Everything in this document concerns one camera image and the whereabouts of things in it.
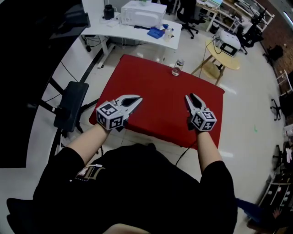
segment white box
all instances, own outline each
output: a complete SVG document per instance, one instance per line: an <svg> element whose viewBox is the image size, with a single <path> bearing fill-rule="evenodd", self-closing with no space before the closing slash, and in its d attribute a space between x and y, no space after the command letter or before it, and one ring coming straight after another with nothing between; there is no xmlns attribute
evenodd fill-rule
<svg viewBox="0 0 293 234"><path fill-rule="evenodd" d="M167 6L157 3L142 5L139 1L130 1L121 8L121 23L143 27L160 27Z"/></svg>

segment black shirt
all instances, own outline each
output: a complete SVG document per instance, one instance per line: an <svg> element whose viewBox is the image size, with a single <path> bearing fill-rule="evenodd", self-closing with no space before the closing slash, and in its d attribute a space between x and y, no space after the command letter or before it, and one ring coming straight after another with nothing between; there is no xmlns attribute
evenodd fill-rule
<svg viewBox="0 0 293 234"><path fill-rule="evenodd" d="M141 144L92 164L102 167L86 179L83 160L70 148L49 161L33 196L43 232L99 234L116 223L152 234L234 231L233 180L222 161L208 165L200 183Z"/></svg>

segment bottle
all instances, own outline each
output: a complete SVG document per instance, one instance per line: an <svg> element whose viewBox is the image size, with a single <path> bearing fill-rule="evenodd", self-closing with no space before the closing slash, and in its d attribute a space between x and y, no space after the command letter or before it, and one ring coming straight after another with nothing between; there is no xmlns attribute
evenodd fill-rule
<svg viewBox="0 0 293 234"><path fill-rule="evenodd" d="M172 37L172 28L168 27L166 30L165 30L165 35L164 35L164 40L165 42L168 42L170 41L171 37Z"/></svg>
<svg viewBox="0 0 293 234"><path fill-rule="evenodd" d="M178 59L174 68L172 69L172 74L174 76L179 76L180 74L180 71L182 70L183 68L183 65L184 65L184 60L183 59Z"/></svg>

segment brick wall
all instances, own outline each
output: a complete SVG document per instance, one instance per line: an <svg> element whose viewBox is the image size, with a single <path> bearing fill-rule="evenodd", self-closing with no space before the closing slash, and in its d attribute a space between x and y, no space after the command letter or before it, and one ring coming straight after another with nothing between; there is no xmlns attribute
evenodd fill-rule
<svg viewBox="0 0 293 234"><path fill-rule="evenodd" d="M257 0L263 7L267 8L275 17L263 32L263 45L272 48L275 45L282 46L284 55L275 64L277 74L284 69L289 74L293 70L293 30L290 28L283 16L268 0Z"/></svg>

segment forearm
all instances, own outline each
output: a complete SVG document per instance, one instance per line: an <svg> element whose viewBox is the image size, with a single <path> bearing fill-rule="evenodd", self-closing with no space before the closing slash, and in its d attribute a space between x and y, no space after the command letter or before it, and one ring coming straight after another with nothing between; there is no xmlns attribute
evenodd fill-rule
<svg viewBox="0 0 293 234"><path fill-rule="evenodd" d="M211 163L222 161L222 157L208 132L197 134L198 160L201 172Z"/></svg>
<svg viewBox="0 0 293 234"><path fill-rule="evenodd" d="M67 147L75 150L81 156L84 163L87 164L105 142L108 134L109 132L102 126L96 124L72 141Z"/></svg>

